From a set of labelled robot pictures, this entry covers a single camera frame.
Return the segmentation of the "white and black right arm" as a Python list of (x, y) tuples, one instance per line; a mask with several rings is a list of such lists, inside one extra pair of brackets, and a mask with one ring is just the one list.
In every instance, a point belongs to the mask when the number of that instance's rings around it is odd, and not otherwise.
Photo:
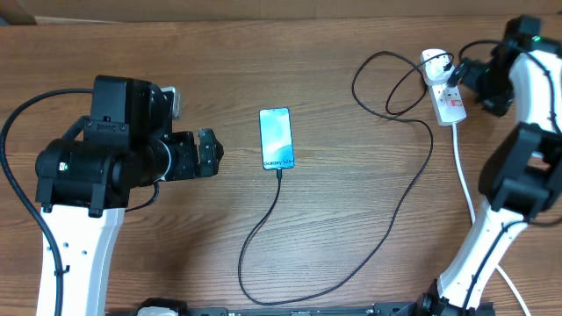
[(514, 239), (549, 210), (561, 193), (561, 44), (541, 35), (541, 21), (509, 20), (487, 62), (440, 50), (421, 54), (438, 122), (454, 126), (463, 112), (458, 85), (495, 116), (516, 106), (516, 125), (486, 161), (478, 190), (483, 204), (447, 270), (401, 315), (492, 315), (480, 303), (490, 276)]

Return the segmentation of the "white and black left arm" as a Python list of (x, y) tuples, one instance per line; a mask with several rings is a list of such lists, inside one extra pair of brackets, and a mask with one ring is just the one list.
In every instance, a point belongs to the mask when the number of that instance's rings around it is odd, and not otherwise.
[(43, 245), (37, 313), (104, 314), (112, 253), (130, 192), (215, 176), (224, 154), (213, 130), (173, 132), (176, 89), (99, 75), (90, 115), (35, 163), (36, 200), (55, 245)]

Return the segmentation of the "dark Samsung Galaxy smartphone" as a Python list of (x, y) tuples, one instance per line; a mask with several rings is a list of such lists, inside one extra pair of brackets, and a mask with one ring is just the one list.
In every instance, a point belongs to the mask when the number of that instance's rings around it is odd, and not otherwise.
[(260, 110), (259, 126), (263, 168), (292, 169), (295, 166), (295, 156), (289, 109)]

